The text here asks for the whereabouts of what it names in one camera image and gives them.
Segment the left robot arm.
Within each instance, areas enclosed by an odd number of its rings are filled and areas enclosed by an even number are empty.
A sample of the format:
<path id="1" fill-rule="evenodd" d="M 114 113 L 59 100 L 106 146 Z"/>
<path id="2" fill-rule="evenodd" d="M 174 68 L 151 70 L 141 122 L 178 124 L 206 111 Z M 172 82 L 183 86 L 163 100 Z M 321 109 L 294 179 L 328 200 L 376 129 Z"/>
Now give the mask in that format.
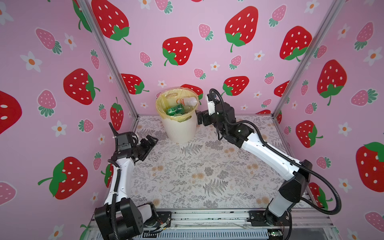
<path id="1" fill-rule="evenodd" d="M 158 222 L 153 203 L 137 207 L 131 199 L 131 177 L 136 162 L 144 161 L 158 141 L 150 135 L 139 142 L 128 133 L 116 136 L 116 149 L 109 160 L 114 170 L 109 194 L 94 214 L 104 240 L 131 240 L 141 235 L 146 225 Z"/>

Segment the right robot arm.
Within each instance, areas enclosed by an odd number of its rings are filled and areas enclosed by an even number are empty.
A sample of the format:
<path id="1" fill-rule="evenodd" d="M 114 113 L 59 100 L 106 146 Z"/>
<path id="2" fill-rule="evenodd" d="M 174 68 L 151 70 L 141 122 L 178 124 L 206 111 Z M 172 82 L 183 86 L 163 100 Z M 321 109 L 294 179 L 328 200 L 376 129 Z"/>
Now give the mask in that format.
<path id="1" fill-rule="evenodd" d="M 221 94 L 210 89 L 207 95 L 208 109 L 197 113 L 200 125 L 215 127 L 218 139 L 245 150 L 273 168 L 283 179 L 278 193 L 268 204 L 256 222 L 276 226 L 284 219 L 290 219 L 290 210 L 301 198 L 308 186 L 312 166 L 268 144 L 258 127 L 250 121 L 236 121 L 234 108 L 225 103 Z"/>

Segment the clear bottle red label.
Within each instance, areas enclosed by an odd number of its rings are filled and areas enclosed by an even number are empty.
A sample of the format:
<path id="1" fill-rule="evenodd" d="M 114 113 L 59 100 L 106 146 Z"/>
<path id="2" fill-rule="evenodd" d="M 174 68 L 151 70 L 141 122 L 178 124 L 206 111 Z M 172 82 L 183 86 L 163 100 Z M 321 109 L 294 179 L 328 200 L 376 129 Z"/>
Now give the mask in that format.
<path id="1" fill-rule="evenodd" d="M 181 104 L 183 106 L 195 107 L 198 103 L 199 101 L 195 97 L 184 97 L 177 99 L 177 104 Z"/>

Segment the green bottle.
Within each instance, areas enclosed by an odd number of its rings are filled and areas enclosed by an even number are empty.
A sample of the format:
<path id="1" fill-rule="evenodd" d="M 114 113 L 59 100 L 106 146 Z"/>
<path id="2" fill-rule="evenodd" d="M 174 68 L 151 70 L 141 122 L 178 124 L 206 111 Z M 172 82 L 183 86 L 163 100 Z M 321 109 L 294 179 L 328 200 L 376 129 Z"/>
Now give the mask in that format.
<path id="1" fill-rule="evenodd" d="M 186 110 L 182 104 L 179 104 L 167 109 L 166 114 L 171 117 L 178 117 L 186 114 Z"/>

